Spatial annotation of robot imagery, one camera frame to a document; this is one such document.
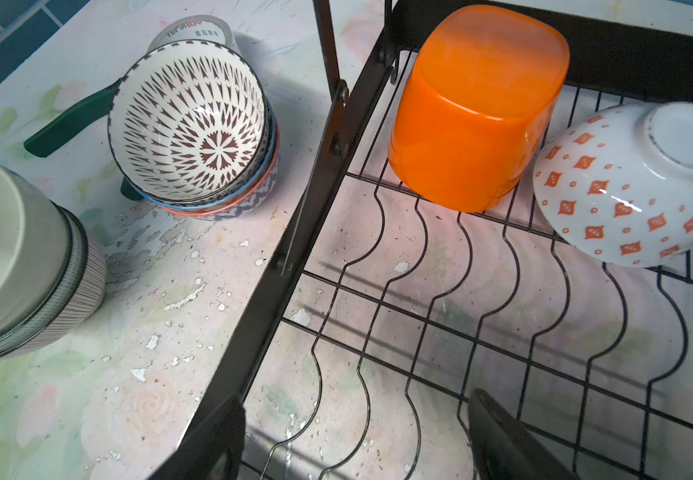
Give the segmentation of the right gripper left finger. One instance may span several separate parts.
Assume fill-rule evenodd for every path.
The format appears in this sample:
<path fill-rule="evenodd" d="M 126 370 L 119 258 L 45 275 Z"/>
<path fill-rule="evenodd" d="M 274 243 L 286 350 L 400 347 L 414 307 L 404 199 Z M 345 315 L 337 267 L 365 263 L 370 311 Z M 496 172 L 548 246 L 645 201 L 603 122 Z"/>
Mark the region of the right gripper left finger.
<path fill-rule="evenodd" d="M 238 397 L 216 408 L 150 479 L 236 479 L 244 452 L 246 414 Z"/>

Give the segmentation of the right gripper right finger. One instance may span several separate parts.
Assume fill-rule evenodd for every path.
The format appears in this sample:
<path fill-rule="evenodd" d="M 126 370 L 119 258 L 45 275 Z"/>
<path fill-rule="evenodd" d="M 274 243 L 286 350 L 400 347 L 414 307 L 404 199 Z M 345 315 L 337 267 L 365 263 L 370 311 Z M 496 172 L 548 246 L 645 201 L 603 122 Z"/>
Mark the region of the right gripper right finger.
<path fill-rule="evenodd" d="M 468 418 L 480 479 L 579 479 L 486 390 L 472 391 Z"/>

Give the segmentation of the cream bowl striped outside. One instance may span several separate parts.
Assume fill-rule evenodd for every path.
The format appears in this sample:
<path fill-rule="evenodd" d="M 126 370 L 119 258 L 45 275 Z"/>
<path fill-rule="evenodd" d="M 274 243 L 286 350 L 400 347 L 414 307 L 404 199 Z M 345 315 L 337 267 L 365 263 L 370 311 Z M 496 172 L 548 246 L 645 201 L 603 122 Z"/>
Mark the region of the cream bowl striped outside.
<path fill-rule="evenodd" d="M 0 166 L 0 358 L 50 345 L 106 293 L 106 258 L 72 212 Z"/>

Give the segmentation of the white bowl orange diamonds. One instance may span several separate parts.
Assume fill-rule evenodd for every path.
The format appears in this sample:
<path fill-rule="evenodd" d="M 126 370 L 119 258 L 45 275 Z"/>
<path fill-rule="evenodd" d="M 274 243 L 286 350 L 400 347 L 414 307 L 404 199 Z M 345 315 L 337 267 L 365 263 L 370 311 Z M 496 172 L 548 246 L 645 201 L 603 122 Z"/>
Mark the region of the white bowl orange diamonds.
<path fill-rule="evenodd" d="M 534 194 L 568 244 L 654 267 L 693 247 L 693 103 L 632 103 L 569 128 L 538 155 Z"/>

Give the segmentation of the orange plastic bowl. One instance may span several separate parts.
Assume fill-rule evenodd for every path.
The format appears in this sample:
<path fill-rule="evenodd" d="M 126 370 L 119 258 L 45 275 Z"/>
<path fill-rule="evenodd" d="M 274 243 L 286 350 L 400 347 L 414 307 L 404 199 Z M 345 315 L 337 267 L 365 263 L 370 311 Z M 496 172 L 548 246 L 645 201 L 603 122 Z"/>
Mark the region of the orange plastic bowl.
<path fill-rule="evenodd" d="M 406 83 L 388 158 L 404 186 L 478 213 L 511 193 L 537 153 L 570 65 L 552 26 L 463 7 L 430 35 Z"/>

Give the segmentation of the red rimmed stacked bowl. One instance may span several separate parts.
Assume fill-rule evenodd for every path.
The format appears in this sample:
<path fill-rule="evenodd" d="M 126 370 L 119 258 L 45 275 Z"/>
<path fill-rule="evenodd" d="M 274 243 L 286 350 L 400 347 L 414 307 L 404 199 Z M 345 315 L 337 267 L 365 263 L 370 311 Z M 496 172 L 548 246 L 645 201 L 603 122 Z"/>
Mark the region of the red rimmed stacked bowl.
<path fill-rule="evenodd" d="M 188 218 L 194 218 L 204 221 L 224 221 L 232 218 L 237 218 L 251 212 L 256 209 L 270 194 L 278 182 L 278 168 L 280 167 L 280 134 L 276 134 L 276 140 L 274 140 L 274 154 L 272 154 L 272 159 L 270 160 L 270 166 L 264 175 L 254 184 L 244 195 L 226 205 L 220 205 L 213 210 L 208 210 L 206 212 L 186 212 L 180 211 L 168 207 L 162 207 L 162 209 L 176 215 Z"/>

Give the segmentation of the blue rimmed stacked bowl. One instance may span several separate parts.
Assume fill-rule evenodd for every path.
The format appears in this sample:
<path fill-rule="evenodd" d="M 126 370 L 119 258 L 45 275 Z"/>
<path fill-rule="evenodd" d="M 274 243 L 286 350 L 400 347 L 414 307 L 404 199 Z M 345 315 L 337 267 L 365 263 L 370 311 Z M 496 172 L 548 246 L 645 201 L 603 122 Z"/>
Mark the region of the blue rimmed stacked bowl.
<path fill-rule="evenodd" d="M 162 207 L 168 207 L 170 209 L 186 212 L 198 212 L 198 210 L 211 210 L 218 207 L 220 204 L 231 202 L 234 198 L 244 194 L 248 188 L 252 187 L 260 176 L 268 169 L 268 164 L 272 159 L 272 150 L 274 150 L 274 144 L 276 143 L 276 138 L 278 138 L 278 126 L 276 126 L 276 117 L 274 117 L 274 112 L 268 114 L 268 139 L 264 142 L 264 153 L 260 156 L 260 159 L 252 166 L 250 174 L 244 174 L 240 180 L 236 180 L 232 186 L 228 188 L 225 192 L 218 195 L 214 195 L 207 200 L 202 200 L 199 202 L 192 202 L 186 205 L 176 205 L 168 204 L 164 201 L 154 200 L 142 192 L 136 190 L 134 186 L 130 185 L 128 181 L 124 180 L 120 184 L 120 193 L 122 196 L 128 198 L 132 201 L 148 200 L 156 205 Z"/>

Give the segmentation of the green handled pliers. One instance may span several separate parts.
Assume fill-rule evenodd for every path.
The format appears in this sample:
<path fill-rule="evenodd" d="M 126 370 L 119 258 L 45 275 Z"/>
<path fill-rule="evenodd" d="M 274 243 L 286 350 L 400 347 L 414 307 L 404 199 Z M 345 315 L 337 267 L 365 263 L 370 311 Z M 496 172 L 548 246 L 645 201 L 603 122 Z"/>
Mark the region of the green handled pliers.
<path fill-rule="evenodd" d="M 24 142 L 24 149 L 40 158 L 52 155 L 82 130 L 110 115 L 114 108 L 114 98 L 123 83 L 124 78 L 119 79 L 112 85 L 70 106 L 50 124 L 30 136 Z"/>

